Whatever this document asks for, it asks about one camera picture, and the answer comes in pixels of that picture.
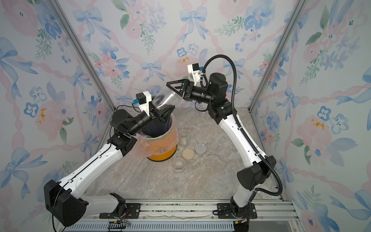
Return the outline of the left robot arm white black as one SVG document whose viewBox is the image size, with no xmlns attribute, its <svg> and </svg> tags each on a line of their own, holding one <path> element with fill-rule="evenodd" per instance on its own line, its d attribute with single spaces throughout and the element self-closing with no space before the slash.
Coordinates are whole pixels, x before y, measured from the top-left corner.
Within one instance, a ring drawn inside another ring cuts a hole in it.
<svg viewBox="0 0 371 232">
<path fill-rule="evenodd" d="M 116 193 L 86 196 L 84 192 L 112 164 L 126 156 L 137 143 L 135 135 L 151 122 L 164 124 L 175 109 L 173 105 L 149 106 L 133 117 L 124 109 L 116 110 L 110 122 L 113 135 L 95 155 L 59 181 L 50 180 L 44 187 L 45 207 L 64 227 L 70 227 L 86 216 L 106 213 L 122 220 L 127 213 L 126 201 Z"/>
</svg>

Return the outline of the beige jar lid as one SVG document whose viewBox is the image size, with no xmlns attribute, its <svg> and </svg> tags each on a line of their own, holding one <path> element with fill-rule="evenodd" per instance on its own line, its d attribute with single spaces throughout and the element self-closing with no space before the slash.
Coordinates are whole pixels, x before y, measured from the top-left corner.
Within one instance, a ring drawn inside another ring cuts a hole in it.
<svg viewBox="0 0 371 232">
<path fill-rule="evenodd" d="M 187 148 L 187 149 L 183 150 L 182 157 L 185 160 L 192 160 L 195 157 L 195 153 L 194 153 L 194 151 L 192 149 Z"/>
</svg>

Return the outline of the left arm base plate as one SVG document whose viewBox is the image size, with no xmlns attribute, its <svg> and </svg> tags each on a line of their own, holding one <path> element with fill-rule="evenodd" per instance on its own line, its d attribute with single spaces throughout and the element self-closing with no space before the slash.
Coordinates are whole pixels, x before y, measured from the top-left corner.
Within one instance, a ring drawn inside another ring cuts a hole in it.
<svg viewBox="0 0 371 232">
<path fill-rule="evenodd" d="M 113 213 L 101 213 L 100 219 L 138 219 L 141 209 L 140 203 L 125 203 L 118 206 Z"/>
</svg>

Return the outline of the glass jar with tea leaves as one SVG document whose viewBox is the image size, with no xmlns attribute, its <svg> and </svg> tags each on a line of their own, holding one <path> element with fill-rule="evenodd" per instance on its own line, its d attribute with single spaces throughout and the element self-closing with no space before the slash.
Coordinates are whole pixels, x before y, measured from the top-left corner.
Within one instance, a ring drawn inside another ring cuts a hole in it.
<svg viewBox="0 0 371 232">
<path fill-rule="evenodd" d="M 187 146 L 189 144 L 190 132 L 186 129 L 180 129 L 178 132 L 179 145 Z"/>
</svg>

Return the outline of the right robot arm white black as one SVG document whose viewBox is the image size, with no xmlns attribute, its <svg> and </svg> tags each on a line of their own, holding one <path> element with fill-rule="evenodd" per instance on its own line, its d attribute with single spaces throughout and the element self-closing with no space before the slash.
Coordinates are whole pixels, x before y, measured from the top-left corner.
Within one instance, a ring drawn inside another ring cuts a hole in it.
<svg viewBox="0 0 371 232">
<path fill-rule="evenodd" d="M 207 88 L 197 87 L 188 79 L 168 82 L 166 86 L 184 100 L 206 103 L 210 117 L 226 132 L 242 158 L 245 168 L 237 173 L 240 185 L 231 198 L 230 209 L 219 210 L 219 216 L 232 214 L 250 219 L 252 201 L 258 192 L 281 195 L 283 185 L 274 170 L 276 160 L 259 148 L 240 122 L 236 109 L 226 98 L 228 83 L 223 74 L 211 74 Z"/>
</svg>

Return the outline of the grey metal jar lid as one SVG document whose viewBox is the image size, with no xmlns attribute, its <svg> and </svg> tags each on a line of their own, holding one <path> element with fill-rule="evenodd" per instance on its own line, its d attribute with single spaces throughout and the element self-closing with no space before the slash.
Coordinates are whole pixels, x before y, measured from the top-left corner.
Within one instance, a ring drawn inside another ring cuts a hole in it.
<svg viewBox="0 0 371 232">
<path fill-rule="evenodd" d="M 197 154 L 202 155 L 207 152 L 207 147 L 205 144 L 199 143 L 195 145 L 194 150 Z"/>
</svg>

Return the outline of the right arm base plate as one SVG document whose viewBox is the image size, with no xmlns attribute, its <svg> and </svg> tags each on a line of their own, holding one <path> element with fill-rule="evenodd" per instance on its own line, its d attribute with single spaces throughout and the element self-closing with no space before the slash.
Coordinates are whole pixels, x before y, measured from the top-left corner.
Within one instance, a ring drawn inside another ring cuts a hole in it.
<svg viewBox="0 0 371 232">
<path fill-rule="evenodd" d="M 239 208 L 233 203 L 218 203 L 217 209 L 213 211 L 214 216 L 219 219 L 257 219 L 257 211 L 253 203 Z"/>
</svg>

